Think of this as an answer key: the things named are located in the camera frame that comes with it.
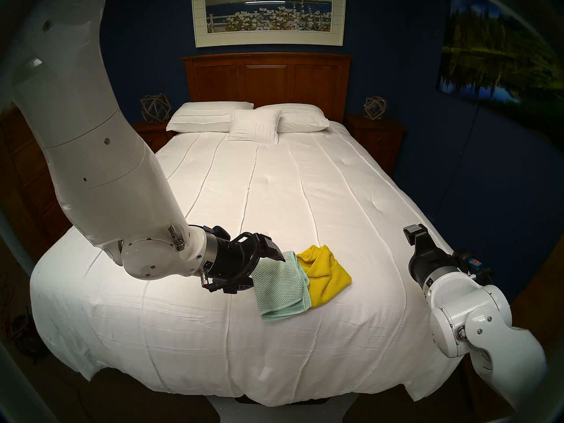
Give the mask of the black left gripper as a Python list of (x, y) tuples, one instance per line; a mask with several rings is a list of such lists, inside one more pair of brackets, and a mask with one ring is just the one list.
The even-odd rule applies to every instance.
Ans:
[(284, 254), (267, 235), (243, 232), (229, 241), (207, 232), (204, 289), (237, 294), (253, 288), (251, 274), (261, 258), (285, 262)]

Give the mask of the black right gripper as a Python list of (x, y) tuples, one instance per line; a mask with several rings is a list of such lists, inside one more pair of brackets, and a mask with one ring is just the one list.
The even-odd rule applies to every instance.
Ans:
[(412, 224), (403, 228), (403, 233), (415, 251), (410, 259), (408, 270), (421, 289), (428, 289), (429, 278), (434, 283), (438, 277), (431, 275), (439, 270), (438, 276), (458, 271), (455, 259), (445, 251), (436, 247), (434, 240), (423, 224)]

